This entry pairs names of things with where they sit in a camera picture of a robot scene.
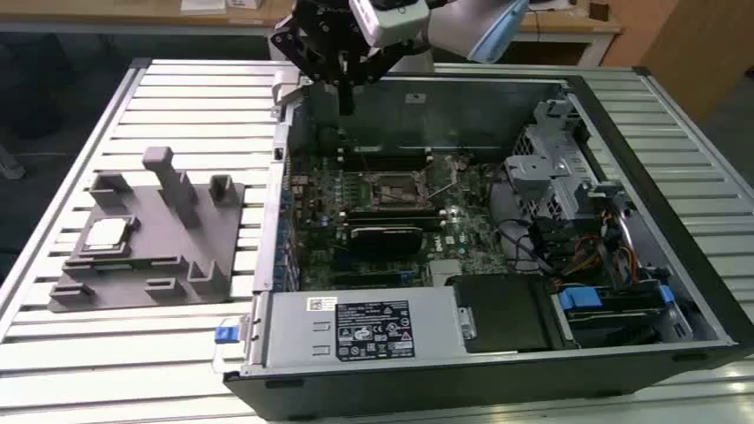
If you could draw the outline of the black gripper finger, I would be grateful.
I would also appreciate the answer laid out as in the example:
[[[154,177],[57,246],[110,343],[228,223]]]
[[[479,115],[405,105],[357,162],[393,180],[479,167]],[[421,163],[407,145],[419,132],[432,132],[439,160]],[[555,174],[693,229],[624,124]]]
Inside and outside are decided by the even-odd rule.
[[[346,52],[346,115],[354,112],[354,87],[375,83],[387,74],[399,59],[413,53],[413,42],[388,45],[367,55],[364,49]]]
[[[300,34],[300,26],[293,16],[288,16],[276,26],[269,41],[313,82],[332,87],[340,116],[348,115],[348,80],[341,72],[337,56],[310,48]]]

